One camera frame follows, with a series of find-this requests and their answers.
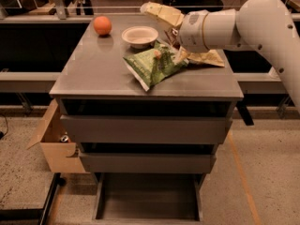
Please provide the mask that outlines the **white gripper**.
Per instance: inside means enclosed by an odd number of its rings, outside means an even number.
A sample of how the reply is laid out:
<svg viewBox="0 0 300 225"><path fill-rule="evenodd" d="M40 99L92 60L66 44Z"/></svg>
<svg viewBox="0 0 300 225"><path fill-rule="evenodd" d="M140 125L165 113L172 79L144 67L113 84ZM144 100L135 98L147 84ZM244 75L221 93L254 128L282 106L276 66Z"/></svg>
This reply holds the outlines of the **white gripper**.
<svg viewBox="0 0 300 225"><path fill-rule="evenodd" d="M175 7L159 3L144 3L140 12L155 20L163 30L179 28L177 40L182 46L174 57L174 63L180 63L188 58L189 53L206 53L208 51L203 38L204 20L208 15L207 10L191 11L185 17Z"/></svg>

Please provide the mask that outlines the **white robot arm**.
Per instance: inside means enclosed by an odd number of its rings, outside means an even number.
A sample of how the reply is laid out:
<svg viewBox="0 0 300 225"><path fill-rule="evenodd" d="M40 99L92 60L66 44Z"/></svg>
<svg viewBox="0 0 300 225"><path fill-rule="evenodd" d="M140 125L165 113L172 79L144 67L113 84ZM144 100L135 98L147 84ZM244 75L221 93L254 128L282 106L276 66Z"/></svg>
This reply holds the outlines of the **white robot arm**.
<svg viewBox="0 0 300 225"><path fill-rule="evenodd" d="M257 52L273 66L300 110L300 37L292 15L280 0L247 0L238 10L188 14L148 2L140 12L166 31L175 29L175 40L190 53L214 49Z"/></svg>

